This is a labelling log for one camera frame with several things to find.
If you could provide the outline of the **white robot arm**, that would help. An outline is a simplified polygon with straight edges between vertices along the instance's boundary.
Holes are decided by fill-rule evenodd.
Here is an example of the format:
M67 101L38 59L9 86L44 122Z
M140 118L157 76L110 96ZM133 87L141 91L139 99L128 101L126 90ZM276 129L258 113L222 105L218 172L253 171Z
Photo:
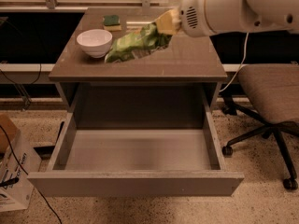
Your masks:
M299 0L182 0L155 20L161 34L299 32Z

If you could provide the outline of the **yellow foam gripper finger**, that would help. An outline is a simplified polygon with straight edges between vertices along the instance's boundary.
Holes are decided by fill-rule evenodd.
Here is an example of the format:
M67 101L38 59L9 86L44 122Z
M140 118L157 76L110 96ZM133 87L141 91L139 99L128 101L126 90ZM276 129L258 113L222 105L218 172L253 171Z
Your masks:
M160 34L175 35L181 28L181 19L177 8L170 9L155 20Z

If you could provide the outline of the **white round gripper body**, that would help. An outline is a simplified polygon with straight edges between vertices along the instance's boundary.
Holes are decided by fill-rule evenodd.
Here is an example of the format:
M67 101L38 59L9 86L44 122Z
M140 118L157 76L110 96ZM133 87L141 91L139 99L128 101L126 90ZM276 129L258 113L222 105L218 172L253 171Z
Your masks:
M182 0L179 12L181 27L186 35L202 37L216 34L207 21L206 0Z

